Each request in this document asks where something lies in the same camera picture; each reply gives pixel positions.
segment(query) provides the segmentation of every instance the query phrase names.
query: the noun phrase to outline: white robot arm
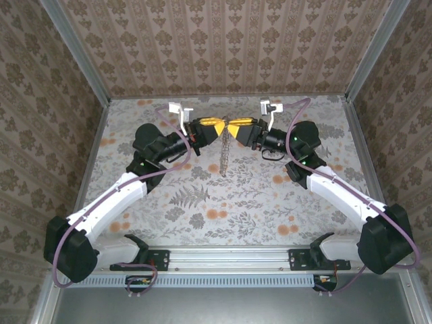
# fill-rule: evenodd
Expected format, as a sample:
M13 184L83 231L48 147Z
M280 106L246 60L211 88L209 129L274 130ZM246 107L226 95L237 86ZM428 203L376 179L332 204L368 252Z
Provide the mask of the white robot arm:
M197 156L200 155L200 148L211 144L222 133L225 126L223 120L209 117L189 122L184 119L179 104L170 104L170 110L171 106L176 108L173 112L180 112L182 130ZM127 234L115 240L98 237L122 211L157 186L164 174L145 180L140 177L166 170L160 162L173 157L176 159L185 154L187 148L176 132L164 136L153 124L144 124L137 129L133 147L136 152L131 164L110 189L77 213L66 219L54 217L48 223L44 258L53 263L58 255L57 268L72 282L84 280L96 267L146 263L149 247L136 236ZM64 244L59 248L62 239Z
M281 111L281 104L272 104L268 98L261 99L261 113L271 115L271 124L274 118L273 113ZM412 239L406 211L397 204L389 207L382 202L373 200L337 176L314 151L321 145L318 128L314 122L301 121L297 123L290 134L288 145L286 145L287 133L270 128L269 124L262 119L235 119L229 123L227 128L236 140L244 146L251 147L252 150L259 150L262 153L271 151L287 154L287 147L289 147L292 156L301 164L329 176L330 179L305 170L293 161L285 165L293 182L328 200L345 214L359 230L358 235L338 236L328 233L315 240L311 244L311 250L315 249L313 251L315 262L319 263L319 259L324 262L334 260L361 261L371 271L382 274L412 252L407 239L370 206L373 205L374 208L382 211ZM365 204L354 193L361 196L369 204Z

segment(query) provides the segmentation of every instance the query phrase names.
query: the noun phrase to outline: fern pattern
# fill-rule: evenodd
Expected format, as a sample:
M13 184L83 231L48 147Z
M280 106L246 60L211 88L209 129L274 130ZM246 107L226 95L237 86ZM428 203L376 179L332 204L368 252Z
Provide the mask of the fern pattern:
M192 189L183 186L183 189L176 192L169 203L190 208L192 205L196 207L197 204L206 201L207 198L210 198L209 189L204 190L203 185L201 185L201 189L193 185Z

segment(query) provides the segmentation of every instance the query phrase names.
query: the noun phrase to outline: floral tablecloth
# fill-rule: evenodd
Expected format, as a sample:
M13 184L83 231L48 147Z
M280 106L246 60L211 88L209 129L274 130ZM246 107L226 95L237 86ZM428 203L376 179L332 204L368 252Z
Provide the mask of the floral tablecloth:
M304 97L272 97L293 103ZM367 192L360 162L344 113L344 98L311 97L303 120L317 123L322 145L319 156L336 173ZM168 101L193 107L191 118L260 118L259 97L199 97L189 99L115 100L109 108L86 202L104 192L125 172L132 160L138 126L156 124L154 110ZM273 127L285 130L298 108L277 115ZM171 122L177 116L165 111ZM355 232L354 225L326 200L310 193L287 176L282 161L265 161L261 153L237 143L225 130L181 171L167 174L144 199L126 209L103 233L133 233L151 246L290 245L309 244L325 232Z

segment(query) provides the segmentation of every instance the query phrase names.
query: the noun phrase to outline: gray surface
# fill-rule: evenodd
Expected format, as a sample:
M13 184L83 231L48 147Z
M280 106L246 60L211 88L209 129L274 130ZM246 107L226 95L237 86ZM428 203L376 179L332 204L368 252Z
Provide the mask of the gray surface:
M139 298L123 289L64 290L54 323L413 323L397 275L363 275L340 295L310 288L159 288Z

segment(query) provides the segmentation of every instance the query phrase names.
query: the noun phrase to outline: floor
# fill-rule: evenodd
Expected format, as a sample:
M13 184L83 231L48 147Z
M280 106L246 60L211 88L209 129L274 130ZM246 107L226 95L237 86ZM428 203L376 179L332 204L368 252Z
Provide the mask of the floor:
M155 288L139 298L129 298L122 288L65 289L53 323L410 324L413 320L398 276L388 273L363 275L349 290L332 297L311 288Z
M304 97L272 97L293 103ZM311 97L302 116L317 123L322 146L317 149L343 179L359 190L367 186L340 96ZM192 119L215 116L260 118L259 97L114 100L94 165L86 202L104 192L132 160L135 130L156 124L172 132L154 113L168 101L193 107ZM296 109L277 116L274 127L286 130ZM176 115L165 115L178 124ZM265 161L261 153L239 145L228 133L194 153L181 171L167 174L150 195L134 203L104 236L133 233L151 246L309 244L325 232L347 234L354 225L327 201L291 183L284 171L288 158Z

